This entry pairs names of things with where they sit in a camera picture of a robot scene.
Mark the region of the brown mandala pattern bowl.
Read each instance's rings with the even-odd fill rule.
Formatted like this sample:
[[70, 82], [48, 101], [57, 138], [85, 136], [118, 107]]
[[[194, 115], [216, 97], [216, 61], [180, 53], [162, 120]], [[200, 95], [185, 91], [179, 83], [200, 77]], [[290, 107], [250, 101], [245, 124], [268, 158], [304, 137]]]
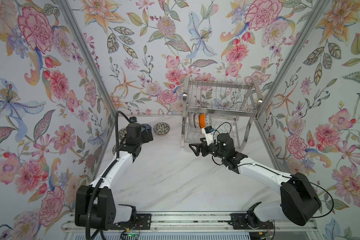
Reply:
[[200, 128], [199, 113], [194, 113], [194, 127], [196, 129]]

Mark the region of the plain white bowl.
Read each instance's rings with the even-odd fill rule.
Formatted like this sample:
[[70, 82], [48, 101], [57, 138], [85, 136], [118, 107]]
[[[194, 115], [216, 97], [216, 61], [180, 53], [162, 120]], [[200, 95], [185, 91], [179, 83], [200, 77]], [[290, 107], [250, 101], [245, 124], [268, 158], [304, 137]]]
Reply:
[[206, 114], [204, 113], [199, 114], [199, 125], [201, 129], [206, 127]]

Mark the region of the two-tier steel dish rack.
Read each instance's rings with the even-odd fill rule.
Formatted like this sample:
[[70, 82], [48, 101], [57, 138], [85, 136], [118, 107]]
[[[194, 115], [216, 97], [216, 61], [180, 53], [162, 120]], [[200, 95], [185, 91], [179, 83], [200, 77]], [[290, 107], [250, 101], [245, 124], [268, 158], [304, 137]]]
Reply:
[[201, 81], [186, 79], [183, 90], [181, 147], [197, 143], [202, 129], [190, 128], [189, 113], [210, 114], [212, 126], [219, 133], [228, 132], [236, 148], [243, 150], [248, 142], [253, 120], [263, 102], [257, 80], [246, 82]]

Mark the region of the pale green pattern bowl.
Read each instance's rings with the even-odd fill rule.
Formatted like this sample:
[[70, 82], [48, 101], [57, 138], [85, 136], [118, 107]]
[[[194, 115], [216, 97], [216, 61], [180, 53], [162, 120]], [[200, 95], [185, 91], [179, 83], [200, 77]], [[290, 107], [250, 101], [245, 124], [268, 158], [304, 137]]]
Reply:
[[205, 114], [205, 127], [212, 125], [212, 118], [210, 114]]

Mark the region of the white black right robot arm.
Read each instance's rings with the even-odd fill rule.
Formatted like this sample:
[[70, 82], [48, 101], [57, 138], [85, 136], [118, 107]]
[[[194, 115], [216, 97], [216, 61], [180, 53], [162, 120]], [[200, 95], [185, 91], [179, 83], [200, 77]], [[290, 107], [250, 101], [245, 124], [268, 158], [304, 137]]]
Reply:
[[321, 207], [321, 201], [305, 175], [284, 173], [256, 162], [235, 149], [229, 134], [219, 134], [214, 138], [209, 133], [200, 143], [189, 147], [196, 156], [219, 158], [226, 169], [258, 181], [280, 196], [269, 203], [257, 202], [246, 210], [245, 221], [252, 229], [276, 220], [289, 220], [297, 226], [304, 226]]

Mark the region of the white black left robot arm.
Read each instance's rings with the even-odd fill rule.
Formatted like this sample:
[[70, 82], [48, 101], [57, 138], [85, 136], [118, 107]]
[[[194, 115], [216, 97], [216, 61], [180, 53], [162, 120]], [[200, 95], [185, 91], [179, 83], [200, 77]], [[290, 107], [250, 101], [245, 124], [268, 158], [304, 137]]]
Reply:
[[142, 145], [153, 141], [152, 127], [147, 124], [129, 123], [126, 134], [115, 146], [112, 162], [90, 185], [81, 186], [76, 192], [75, 225], [107, 231], [117, 228], [131, 229], [136, 225], [135, 206], [118, 204], [112, 187], [121, 179], [123, 172], [131, 166]]

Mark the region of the blue pattern bowl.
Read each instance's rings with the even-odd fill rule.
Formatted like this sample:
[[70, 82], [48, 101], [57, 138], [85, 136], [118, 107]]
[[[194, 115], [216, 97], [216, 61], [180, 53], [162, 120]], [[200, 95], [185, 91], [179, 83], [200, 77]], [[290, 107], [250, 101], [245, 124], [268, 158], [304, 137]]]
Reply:
[[152, 127], [149, 124], [141, 124], [141, 131], [152, 134]]

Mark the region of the green leaf pattern bowl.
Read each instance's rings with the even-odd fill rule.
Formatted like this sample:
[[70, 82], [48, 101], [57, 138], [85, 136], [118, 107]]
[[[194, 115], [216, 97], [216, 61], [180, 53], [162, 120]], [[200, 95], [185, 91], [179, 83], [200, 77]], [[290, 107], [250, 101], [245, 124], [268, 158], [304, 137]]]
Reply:
[[126, 133], [127, 133], [127, 129], [126, 128], [121, 128], [118, 131], [118, 139], [121, 141], [126, 136]]

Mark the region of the dark floral bowl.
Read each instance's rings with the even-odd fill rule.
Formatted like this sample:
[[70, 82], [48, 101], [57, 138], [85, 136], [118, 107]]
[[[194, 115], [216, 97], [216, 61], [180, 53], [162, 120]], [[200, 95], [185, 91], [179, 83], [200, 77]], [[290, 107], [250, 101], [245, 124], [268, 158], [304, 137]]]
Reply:
[[114, 145], [112, 148], [112, 154], [115, 155], [117, 153], [117, 145]]

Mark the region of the dark speckled bowl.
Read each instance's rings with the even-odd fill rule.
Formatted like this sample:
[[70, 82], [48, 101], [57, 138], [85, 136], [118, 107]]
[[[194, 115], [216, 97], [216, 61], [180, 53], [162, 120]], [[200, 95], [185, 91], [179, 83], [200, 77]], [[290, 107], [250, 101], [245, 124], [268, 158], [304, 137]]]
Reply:
[[167, 123], [161, 122], [157, 123], [153, 127], [153, 132], [158, 136], [165, 136], [169, 133], [170, 126]]

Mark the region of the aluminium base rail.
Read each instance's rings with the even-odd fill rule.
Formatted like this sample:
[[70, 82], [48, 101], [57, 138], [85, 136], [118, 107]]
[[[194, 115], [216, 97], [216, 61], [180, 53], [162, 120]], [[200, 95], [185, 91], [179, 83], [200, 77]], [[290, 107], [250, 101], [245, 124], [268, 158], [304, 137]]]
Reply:
[[[245, 227], [244, 218], [246, 212], [137, 212], [137, 223], [142, 227], [136, 230], [143, 232], [227, 232], [244, 231], [255, 232], [258, 229]], [[74, 214], [70, 214], [68, 220], [62, 224], [62, 231], [83, 232], [83, 227], [77, 227], [74, 223]], [[309, 220], [303, 227], [289, 220], [269, 221], [261, 230], [276, 230], [281, 232], [316, 232], [317, 225], [314, 220]]]

